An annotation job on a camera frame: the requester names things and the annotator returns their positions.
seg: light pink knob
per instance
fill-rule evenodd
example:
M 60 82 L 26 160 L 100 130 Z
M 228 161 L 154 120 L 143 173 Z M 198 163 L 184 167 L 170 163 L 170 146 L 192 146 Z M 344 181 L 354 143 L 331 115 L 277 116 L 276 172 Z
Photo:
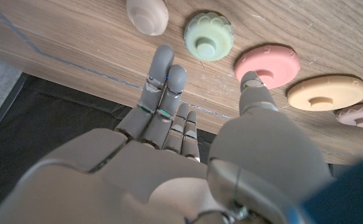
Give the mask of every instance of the light pink knob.
M 268 89 L 292 81 L 300 70 L 297 54 L 287 47 L 268 45 L 250 50 L 237 62 L 234 73 L 240 82 L 250 71 L 256 72 Z
M 339 110 L 336 113 L 336 119 L 342 124 L 363 128 L 363 104 Z

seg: black mat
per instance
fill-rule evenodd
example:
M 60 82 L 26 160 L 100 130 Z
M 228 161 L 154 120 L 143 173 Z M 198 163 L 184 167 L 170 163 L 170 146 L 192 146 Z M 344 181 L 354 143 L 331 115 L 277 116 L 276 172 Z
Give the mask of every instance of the black mat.
M 29 77 L 0 123 L 0 202 L 41 157 L 94 128 L 114 129 L 129 111 L 127 106 Z M 204 162 L 214 137 L 198 130 Z

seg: mint green dial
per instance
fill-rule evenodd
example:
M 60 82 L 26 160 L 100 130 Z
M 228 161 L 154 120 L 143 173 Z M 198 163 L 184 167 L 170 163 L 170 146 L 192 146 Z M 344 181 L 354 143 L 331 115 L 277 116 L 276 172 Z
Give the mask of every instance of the mint green dial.
M 199 13 L 188 23 L 184 40 L 188 51 L 196 58 L 215 61 L 230 52 L 234 32 L 225 17 L 215 12 Z

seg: robotic hand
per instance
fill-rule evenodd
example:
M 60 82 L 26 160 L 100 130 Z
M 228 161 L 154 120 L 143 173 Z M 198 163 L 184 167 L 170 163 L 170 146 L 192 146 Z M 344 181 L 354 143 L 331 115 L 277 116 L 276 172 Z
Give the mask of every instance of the robotic hand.
M 197 162 L 196 115 L 186 104 L 176 113 L 186 71 L 173 57 L 158 48 L 115 131 L 94 129 L 33 166 L 0 223 L 309 223 L 298 205 L 331 180 L 314 143 L 248 72 L 241 116 L 221 128 L 208 166 Z

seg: wooden surface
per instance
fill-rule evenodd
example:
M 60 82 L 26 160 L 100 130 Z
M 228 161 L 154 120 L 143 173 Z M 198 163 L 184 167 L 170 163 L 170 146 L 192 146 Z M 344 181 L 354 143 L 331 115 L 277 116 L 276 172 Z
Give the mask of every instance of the wooden surface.
M 0 57 L 23 71 L 128 106 L 139 98 L 151 58 L 170 44 L 175 63 L 189 74 L 182 100 L 198 112 L 198 127 L 217 133 L 238 116 L 239 85 L 233 66 L 248 49 L 267 43 L 293 47 L 301 71 L 272 90 L 288 115 L 321 148 L 328 162 L 363 157 L 363 129 L 339 124 L 332 111 L 288 106 L 288 88 L 324 74 L 363 79 L 363 1 L 167 0 L 170 20 L 161 36 L 146 36 L 117 0 L 0 0 Z M 227 17 L 235 32 L 231 53 L 201 64 L 185 48 L 183 28 L 202 10 Z

